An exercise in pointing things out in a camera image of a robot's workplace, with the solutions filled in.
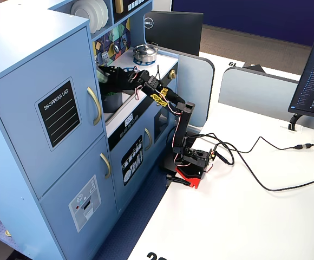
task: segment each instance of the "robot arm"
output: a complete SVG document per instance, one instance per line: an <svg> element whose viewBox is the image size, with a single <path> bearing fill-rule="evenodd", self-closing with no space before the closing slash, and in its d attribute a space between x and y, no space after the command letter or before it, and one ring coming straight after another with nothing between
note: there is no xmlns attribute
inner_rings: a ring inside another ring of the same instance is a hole
<svg viewBox="0 0 314 260"><path fill-rule="evenodd" d="M101 92L119 93L125 90L134 90L135 92L141 90L155 102L165 107L170 113L178 117L178 124L172 142L173 152L177 154L176 158L179 158L179 161L185 161L188 164L175 164L176 169L180 170L178 172L181 174L182 168L183 174L181 175L188 182L192 178L187 178L189 174L186 173L186 168L191 171L191 176L196 172L195 177L200 181L204 169L209 164L212 151L204 152L186 146L187 127L195 104L185 102L178 94L165 87L160 80L151 76L147 70L138 71L135 68L131 71L125 71L116 67L100 67L99 69L103 76L103 80L100 80ZM194 185L192 185L192 182L189 182L189 184L190 186L198 187L199 182Z"/></svg>

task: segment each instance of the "blue wall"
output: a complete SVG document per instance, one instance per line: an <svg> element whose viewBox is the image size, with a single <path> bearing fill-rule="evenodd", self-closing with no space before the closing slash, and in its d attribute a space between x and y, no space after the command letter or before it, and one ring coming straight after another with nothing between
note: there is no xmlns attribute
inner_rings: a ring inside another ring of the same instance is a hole
<svg viewBox="0 0 314 260"><path fill-rule="evenodd" d="M204 24L311 46L314 0L174 0L174 11L203 12Z"/></svg>

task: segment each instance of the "pot lid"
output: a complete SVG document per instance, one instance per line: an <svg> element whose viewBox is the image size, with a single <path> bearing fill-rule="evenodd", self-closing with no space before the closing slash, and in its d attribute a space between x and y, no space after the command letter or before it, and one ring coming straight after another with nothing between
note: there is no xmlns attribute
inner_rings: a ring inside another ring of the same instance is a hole
<svg viewBox="0 0 314 260"><path fill-rule="evenodd" d="M140 57L152 57L157 54L157 47L151 44L143 44L134 48L133 52L138 54Z"/></svg>

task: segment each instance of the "colorful tile pattern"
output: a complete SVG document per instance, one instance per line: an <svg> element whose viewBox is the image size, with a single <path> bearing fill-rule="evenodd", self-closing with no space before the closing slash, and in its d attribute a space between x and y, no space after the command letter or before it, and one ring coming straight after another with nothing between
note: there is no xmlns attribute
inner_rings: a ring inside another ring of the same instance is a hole
<svg viewBox="0 0 314 260"><path fill-rule="evenodd" d="M114 51L114 45L119 46L120 52L117 54ZM94 59L99 63L99 65L103 65L102 53L107 51L109 53L109 63L110 65L113 61L115 61L118 57L120 57L125 51L130 48L130 24L129 19L123 21L113 30L107 32L98 40L93 42L94 49Z"/></svg>

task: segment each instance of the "dell logo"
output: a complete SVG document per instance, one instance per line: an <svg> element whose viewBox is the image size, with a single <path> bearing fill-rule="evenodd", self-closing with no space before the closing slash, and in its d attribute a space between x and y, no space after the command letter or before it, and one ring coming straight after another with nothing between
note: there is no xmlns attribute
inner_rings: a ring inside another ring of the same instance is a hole
<svg viewBox="0 0 314 260"><path fill-rule="evenodd" d="M151 29L153 27L153 20L150 17L145 18L145 28Z"/></svg>

